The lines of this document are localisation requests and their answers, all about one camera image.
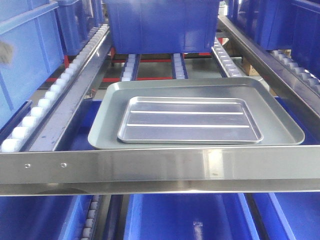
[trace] stainless steel bar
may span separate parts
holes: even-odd
[[[53,110],[34,141],[25,150],[32,152],[68,149],[70,135],[75,132],[82,117],[89,109],[92,97],[110,63],[109,60],[106,60],[110,49],[111,36],[107,32],[68,93]]]
[[[219,16],[222,30],[230,33],[238,50],[249,60],[264,80],[298,116],[305,127],[320,140],[320,95],[259,45],[249,40],[225,16]]]
[[[319,191],[319,152],[315,145],[7,153],[0,195]]]

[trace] metal tray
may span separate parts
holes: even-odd
[[[264,86],[248,77],[204,78],[183,80],[128,81],[111,84],[88,135],[97,149],[146,149],[190,147],[190,144],[125,143],[118,131],[131,98],[237,98],[246,102],[263,139],[257,145],[297,145],[304,132],[271,96]],[[208,146],[194,144],[196,147]]]
[[[210,97],[133,97],[117,136],[125,143],[166,144],[256,144],[263,139],[245,101]]]

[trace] baking sheet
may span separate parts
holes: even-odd
[[[264,86],[248,77],[150,80],[117,82],[109,86],[96,115],[88,140],[97,149],[145,149],[190,147],[190,144],[125,143],[118,131],[133,97],[238,98],[246,102],[263,135],[253,146],[297,145],[304,132]],[[194,147],[212,146],[194,144]]]
[[[128,102],[118,138],[125,143],[255,144],[263,136],[239,98],[136,96]]]

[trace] blue crate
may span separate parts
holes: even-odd
[[[258,240],[243,194],[135,194],[124,240]]]
[[[0,239],[80,239],[91,195],[0,197]]]
[[[49,0],[1,0],[0,22],[48,3]]]
[[[291,49],[296,9],[292,0],[232,0],[229,19],[265,50]]]
[[[119,54],[210,52],[220,0],[104,0]]]
[[[320,1],[294,0],[297,16],[292,58],[320,78]]]
[[[320,192],[255,193],[253,197],[270,239],[320,239]]]
[[[94,26],[100,27],[105,22],[101,0],[92,0]]]
[[[99,0],[57,0],[57,22],[63,53],[77,55],[104,21]]]
[[[11,60],[0,60],[0,128],[63,61],[57,7],[45,4],[0,21],[0,45],[12,49]],[[0,12],[6,9],[1,5]],[[6,53],[0,52],[3,59]]]

